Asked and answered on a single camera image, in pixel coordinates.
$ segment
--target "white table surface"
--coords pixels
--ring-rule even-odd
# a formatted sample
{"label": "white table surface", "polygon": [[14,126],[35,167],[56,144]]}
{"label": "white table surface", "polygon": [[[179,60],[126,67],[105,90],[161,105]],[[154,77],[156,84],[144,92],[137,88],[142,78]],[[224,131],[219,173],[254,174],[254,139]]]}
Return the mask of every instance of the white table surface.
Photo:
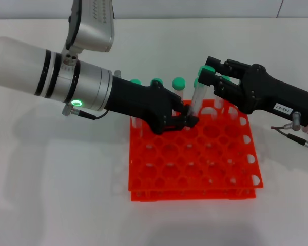
{"label": "white table surface", "polygon": [[[0,36],[60,52],[67,27],[0,20]],[[145,85],[183,76],[186,98],[209,55],[308,90],[308,19],[119,20],[115,32],[109,53],[80,59]],[[129,117],[94,122],[62,107],[0,87],[0,246],[308,245],[308,149],[270,130],[286,120],[249,117],[264,182],[256,199],[140,203],[127,191]]]}

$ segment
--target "black stripe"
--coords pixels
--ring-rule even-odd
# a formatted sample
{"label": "black stripe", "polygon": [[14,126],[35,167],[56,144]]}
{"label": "black stripe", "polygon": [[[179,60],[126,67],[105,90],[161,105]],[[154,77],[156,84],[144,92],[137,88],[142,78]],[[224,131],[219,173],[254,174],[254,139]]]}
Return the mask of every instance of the black stripe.
{"label": "black stripe", "polygon": [[61,61],[62,61],[62,55],[56,53],[55,65],[53,67],[52,77],[45,98],[51,98],[52,96],[53,90],[55,89],[56,86],[58,74],[60,72]]}
{"label": "black stripe", "polygon": [[50,60],[51,60],[51,51],[46,50],[45,62],[43,63],[43,68],[42,68],[42,73],[39,79],[39,84],[37,84],[37,89],[35,91],[36,96],[40,96],[43,90],[43,86],[45,85],[48,70],[49,70]]}
{"label": "black stripe", "polygon": [[75,89],[76,89],[76,85],[78,84],[79,74],[80,74],[80,61],[78,60],[76,62],[76,66],[74,68],[74,75],[73,75],[73,80],[72,80],[70,89],[69,89],[67,96],[66,96],[66,99],[64,101],[65,104],[69,103],[72,100],[72,97],[73,97]]}

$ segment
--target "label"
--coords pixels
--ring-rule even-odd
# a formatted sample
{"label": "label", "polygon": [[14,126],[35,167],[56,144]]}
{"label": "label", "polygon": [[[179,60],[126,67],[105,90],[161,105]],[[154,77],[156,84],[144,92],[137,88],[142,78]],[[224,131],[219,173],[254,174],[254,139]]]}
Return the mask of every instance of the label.
{"label": "label", "polygon": [[287,107],[287,106],[284,106],[282,104],[275,104],[274,106],[274,109],[280,111],[280,112],[283,112],[285,114],[291,114],[293,109]]}

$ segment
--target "test tube rack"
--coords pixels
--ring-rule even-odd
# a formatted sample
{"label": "test tube rack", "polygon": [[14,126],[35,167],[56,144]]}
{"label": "test tube rack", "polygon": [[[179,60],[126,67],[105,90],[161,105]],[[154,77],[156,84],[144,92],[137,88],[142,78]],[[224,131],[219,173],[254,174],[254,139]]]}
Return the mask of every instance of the test tube rack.
{"label": "test tube rack", "polygon": [[194,128],[161,136],[130,122],[132,201],[256,197],[263,182],[247,115],[226,101],[217,109],[210,99],[200,112]]}

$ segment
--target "white background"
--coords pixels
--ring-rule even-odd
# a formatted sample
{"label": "white background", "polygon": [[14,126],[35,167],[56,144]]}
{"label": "white background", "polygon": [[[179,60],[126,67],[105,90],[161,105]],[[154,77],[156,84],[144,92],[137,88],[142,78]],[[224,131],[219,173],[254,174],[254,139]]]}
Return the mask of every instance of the white background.
{"label": "white background", "polygon": [[[182,76],[186,99],[209,55],[308,90],[308,19],[117,20],[115,32],[109,53],[80,59],[144,85],[159,76],[171,89]],[[67,22],[0,20],[3,35],[59,52]],[[0,246],[308,245],[308,149],[270,129],[286,120],[249,117],[264,183],[256,199],[140,203],[127,191],[129,117],[62,108],[0,87]]]}
{"label": "white background", "polygon": [[[0,19],[67,18],[73,0],[0,0]],[[121,18],[276,17],[282,0],[112,0]],[[279,17],[308,17],[308,0],[284,0]]]}

